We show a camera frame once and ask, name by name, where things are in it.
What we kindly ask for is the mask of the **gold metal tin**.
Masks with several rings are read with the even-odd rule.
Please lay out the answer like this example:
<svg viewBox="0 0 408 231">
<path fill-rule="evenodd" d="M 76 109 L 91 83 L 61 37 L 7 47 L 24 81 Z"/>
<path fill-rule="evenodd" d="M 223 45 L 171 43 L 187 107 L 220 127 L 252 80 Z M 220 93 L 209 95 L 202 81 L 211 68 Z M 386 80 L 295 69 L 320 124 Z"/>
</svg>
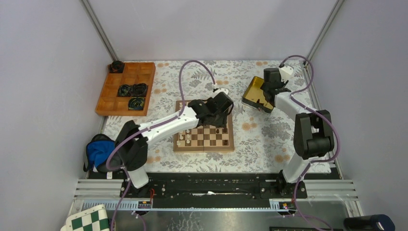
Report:
<svg viewBox="0 0 408 231">
<path fill-rule="evenodd" d="M 254 76 L 242 96 L 242 103 L 258 111 L 271 114 L 274 107 L 265 100 L 261 90 L 263 83 L 264 80 L 262 78 Z"/>
</svg>

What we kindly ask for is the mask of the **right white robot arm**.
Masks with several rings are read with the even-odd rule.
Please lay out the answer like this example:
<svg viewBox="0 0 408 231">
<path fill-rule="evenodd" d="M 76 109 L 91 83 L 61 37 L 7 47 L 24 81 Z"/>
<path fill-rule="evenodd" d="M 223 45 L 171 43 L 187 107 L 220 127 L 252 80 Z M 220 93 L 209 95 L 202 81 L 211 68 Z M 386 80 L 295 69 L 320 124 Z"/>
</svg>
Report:
<svg viewBox="0 0 408 231">
<path fill-rule="evenodd" d="M 330 112 L 305 106 L 286 88 L 287 82 L 282 78 L 292 73 L 290 66 L 265 68 L 261 86 L 266 101 L 294 121 L 295 155 L 281 171 L 276 185 L 276 192 L 282 198 L 290 197 L 295 192 L 294 183 L 304 177 L 310 164 L 322 160 L 335 145 Z"/>
</svg>

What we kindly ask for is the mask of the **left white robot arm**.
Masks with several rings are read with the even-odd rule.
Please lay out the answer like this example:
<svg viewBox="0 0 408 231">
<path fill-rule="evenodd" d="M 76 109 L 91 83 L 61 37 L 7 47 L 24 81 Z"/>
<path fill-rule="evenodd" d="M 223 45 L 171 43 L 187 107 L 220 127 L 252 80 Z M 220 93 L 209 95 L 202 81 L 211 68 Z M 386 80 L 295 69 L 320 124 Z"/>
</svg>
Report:
<svg viewBox="0 0 408 231">
<path fill-rule="evenodd" d="M 140 125 L 130 120 L 122 127 L 115 141 L 113 154 L 118 154 L 131 192 L 138 198 L 149 193 L 149 177 L 144 165 L 150 146 L 179 132 L 199 126 L 224 127 L 233 108 L 228 90 L 214 90 L 214 96 L 206 100 L 182 102 L 182 108 L 166 117 Z"/>
</svg>

